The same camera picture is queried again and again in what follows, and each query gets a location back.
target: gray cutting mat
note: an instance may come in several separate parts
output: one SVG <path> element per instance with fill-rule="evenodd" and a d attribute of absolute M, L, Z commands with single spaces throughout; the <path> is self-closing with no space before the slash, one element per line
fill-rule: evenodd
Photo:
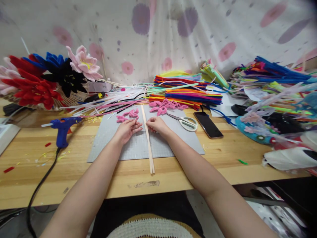
<path fill-rule="evenodd" d="M 105 147 L 105 145 L 111 140 L 111 138 L 115 134 L 117 128 L 120 125 L 120 123 L 117 123 L 116 116 L 122 115 L 124 112 L 129 112 L 132 109 L 136 110 L 137 108 L 139 109 L 138 121 L 143 123 L 142 110 L 140 105 L 129 107 L 126 110 L 120 112 L 119 114 L 113 113 L 113 114 L 103 116 L 97 135 L 93 142 L 92 149 L 90 151 L 90 154 L 87 160 L 88 163 L 92 163 L 97 158 L 101 150 Z M 156 116 L 157 114 L 157 112 L 150 112 L 150 109 L 151 107 L 149 107 L 148 105 L 144 105 L 146 120 Z M 178 117 L 185 116 L 185 113 L 183 111 L 177 110 L 177 109 L 168 110 L 168 113 Z M 204 149 L 202 148 L 195 132 L 189 132 L 185 130 L 177 120 L 171 118 L 168 115 L 162 115 L 160 117 L 190 147 L 196 150 L 199 154 L 205 154 Z M 144 123 L 142 127 L 143 129 L 140 132 L 134 134 L 131 137 L 131 139 L 128 141 L 128 143 L 123 146 L 119 160 L 133 160 L 133 159 L 149 158 L 149 150 L 147 147 L 148 143 L 146 139 Z M 174 153 L 172 152 L 168 143 L 160 136 L 160 134 L 149 131 L 149 135 L 150 135 L 150 144 L 151 144 L 153 158 L 174 156 Z"/>

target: yellow flower center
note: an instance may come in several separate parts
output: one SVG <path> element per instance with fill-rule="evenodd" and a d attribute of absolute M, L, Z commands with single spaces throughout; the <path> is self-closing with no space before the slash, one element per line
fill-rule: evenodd
<path fill-rule="evenodd" d="M 92 66 L 92 63 L 87 63 L 85 61 L 81 61 L 81 63 L 87 65 L 88 69 L 90 69 L 90 66 Z"/>

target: smartphone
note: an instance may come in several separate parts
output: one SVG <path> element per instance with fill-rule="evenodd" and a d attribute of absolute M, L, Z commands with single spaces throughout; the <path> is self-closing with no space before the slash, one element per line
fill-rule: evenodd
<path fill-rule="evenodd" d="M 209 138 L 224 137 L 205 112 L 194 112 L 194 116 L 197 118 L 199 124 L 204 129 Z"/>

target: red flower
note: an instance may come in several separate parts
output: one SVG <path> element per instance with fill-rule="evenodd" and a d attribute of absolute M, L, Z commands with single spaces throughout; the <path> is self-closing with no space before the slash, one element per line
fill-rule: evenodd
<path fill-rule="evenodd" d="M 20 106 L 29 104 L 37 105 L 43 103 L 47 110 L 53 107 L 54 100 L 62 101 L 61 95 L 54 91 L 56 83 L 42 80 L 32 74 L 25 72 L 23 69 L 18 69 L 18 72 L 25 79 L 3 79 L 5 84 L 20 89 L 15 97 L 21 98 L 19 101 Z"/>
<path fill-rule="evenodd" d="M 40 68 L 32 65 L 31 63 L 29 63 L 28 61 L 26 61 L 22 58 L 19 59 L 15 56 L 9 56 L 9 58 L 11 60 L 11 63 L 15 67 L 17 67 L 18 69 L 23 69 L 25 72 L 33 74 L 37 77 L 40 77 L 46 71 L 46 70 L 40 69 Z M 34 61 L 34 62 L 38 62 L 33 54 L 29 55 L 29 59 Z"/>

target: scissors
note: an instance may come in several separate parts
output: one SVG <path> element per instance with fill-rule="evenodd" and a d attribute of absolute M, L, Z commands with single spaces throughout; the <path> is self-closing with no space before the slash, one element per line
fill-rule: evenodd
<path fill-rule="evenodd" d="M 169 113 L 167 113 L 167 115 L 169 115 L 170 117 L 178 120 L 179 123 L 181 124 L 181 126 L 185 130 L 190 131 L 190 132 L 194 132 L 194 131 L 197 130 L 198 123 L 197 123 L 197 121 L 195 119 L 193 119 L 191 117 L 177 117 L 177 116 L 174 116 L 174 115 L 169 114 Z"/>

